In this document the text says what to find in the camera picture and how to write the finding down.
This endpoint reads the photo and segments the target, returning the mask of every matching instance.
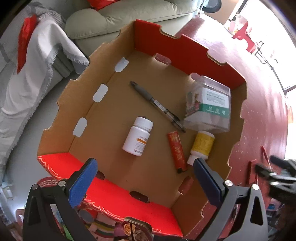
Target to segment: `white bottle cap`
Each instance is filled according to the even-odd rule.
[[[195,155],[190,155],[190,157],[188,158],[187,163],[189,165],[192,165],[193,166],[193,163],[194,163],[195,159],[197,159],[199,157],[203,158],[204,160],[208,159],[208,156],[206,156],[206,155],[204,155],[204,154],[202,154],[200,152],[197,152],[196,151],[196,154],[197,154],[196,156]]]
[[[150,132],[153,127],[153,122],[143,117],[137,117],[133,125]]]

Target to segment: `brown cardboard surface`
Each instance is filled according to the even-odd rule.
[[[117,62],[125,57],[129,64],[115,72]],[[59,112],[39,145],[38,155],[70,152],[81,162],[89,157],[98,161],[98,169],[116,185],[146,195],[150,201],[171,207],[184,235],[197,225],[207,201],[197,180],[186,195],[178,188],[193,176],[192,167],[177,174],[167,133],[176,130],[169,120],[130,85],[134,81],[144,87],[163,106],[179,118],[185,115],[185,94],[191,77],[181,70],[165,65],[154,57],[134,50],[133,23],[125,27],[110,44],[101,45],[90,57],[90,66],[75,81],[71,80],[58,100]],[[93,95],[104,83],[109,90],[96,103]],[[215,135],[216,139],[207,163],[222,178],[230,167],[228,158],[240,140],[243,120],[241,105],[246,98],[246,84],[231,93],[230,132]],[[154,123],[141,157],[122,149],[137,116]],[[81,137],[73,136],[78,120],[88,121]],[[179,132],[185,158],[190,155],[196,131]]]

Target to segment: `transparent plastic box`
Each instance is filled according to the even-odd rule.
[[[186,94],[184,127],[213,134],[230,129],[230,89],[206,76],[192,76],[195,80]]]

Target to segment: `red chair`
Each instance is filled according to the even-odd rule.
[[[246,32],[248,28],[248,21],[244,24],[244,26],[237,31],[237,33],[232,37],[233,39],[238,39],[238,40],[246,40],[248,43],[248,48],[247,51],[249,53],[253,53],[256,49],[256,44],[251,40],[249,34]]]

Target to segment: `pen tip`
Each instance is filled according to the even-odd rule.
[[[131,84],[133,87],[135,87],[135,86],[137,85],[137,83],[134,82],[134,81],[130,81],[130,84]]]

